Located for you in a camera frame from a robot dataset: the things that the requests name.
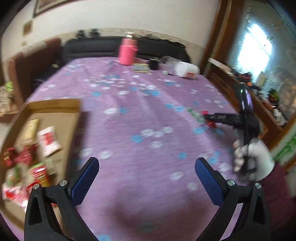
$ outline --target pink water bottle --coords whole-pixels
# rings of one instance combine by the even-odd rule
[[[137,40],[134,38],[133,32],[127,32],[126,37],[122,39],[121,45],[119,47],[119,62],[122,65],[132,65],[135,61],[137,48]]]

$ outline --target maroon sleeve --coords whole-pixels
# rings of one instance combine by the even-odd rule
[[[296,227],[296,204],[289,195],[284,170],[276,164],[272,172],[260,183],[269,208],[273,236],[281,240],[287,235],[287,239],[292,238]]]

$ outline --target bright window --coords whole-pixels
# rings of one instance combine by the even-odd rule
[[[237,58],[238,71],[251,72],[256,81],[261,71],[265,71],[271,54],[271,43],[257,25],[247,28],[242,49]]]

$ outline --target framed picture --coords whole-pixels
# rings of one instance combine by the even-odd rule
[[[75,0],[37,0],[33,17],[36,17],[47,10],[71,1]]]

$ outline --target white glove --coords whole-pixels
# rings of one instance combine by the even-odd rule
[[[240,141],[233,144],[234,149],[234,171],[238,172],[244,164],[244,156],[255,160],[257,171],[250,175],[250,180],[261,181],[273,170],[275,162],[267,146],[260,139],[253,138],[249,146],[240,147]]]

